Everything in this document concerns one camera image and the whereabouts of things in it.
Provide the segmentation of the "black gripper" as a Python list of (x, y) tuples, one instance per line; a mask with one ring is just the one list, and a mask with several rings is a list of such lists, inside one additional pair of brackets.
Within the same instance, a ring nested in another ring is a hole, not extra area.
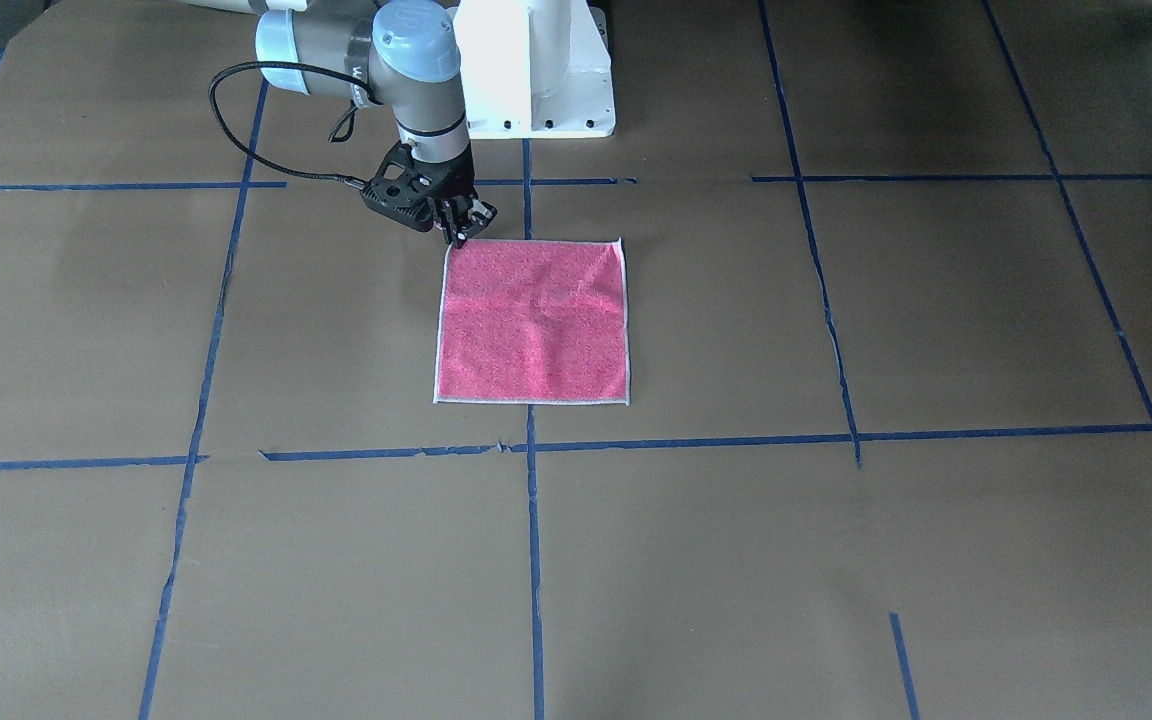
[(497, 218), (497, 209), (477, 196), (472, 149), (447, 161), (420, 161), (414, 147), (397, 143), (381, 159), (362, 200), (366, 209), (412, 232), (444, 232), (452, 249), (465, 247)]

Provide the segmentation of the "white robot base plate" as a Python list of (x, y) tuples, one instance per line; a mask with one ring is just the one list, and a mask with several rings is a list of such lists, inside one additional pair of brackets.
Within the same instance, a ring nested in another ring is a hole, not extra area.
[(462, 1), (449, 13), (471, 141), (613, 135), (607, 1)]

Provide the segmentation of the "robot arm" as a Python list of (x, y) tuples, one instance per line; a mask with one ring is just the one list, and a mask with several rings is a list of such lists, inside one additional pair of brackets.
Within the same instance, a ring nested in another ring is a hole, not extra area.
[(435, 1), (306, 1), (268, 3), (255, 33), (256, 58), (219, 70), (207, 103), (220, 131), (248, 159), (270, 160), (238, 141), (225, 122), (218, 90), (225, 79), (259, 71), (270, 86), (297, 94), (342, 97), (348, 109), (329, 141), (353, 136), (361, 109), (389, 109), (397, 141), (369, 179), (296, 170), (285, 176), (351, 187), (376, 214), (412, 232), (442, 232), (452, 249), (488, 228), (497, 210), (475, 187), (461, 53), (450, 13)]

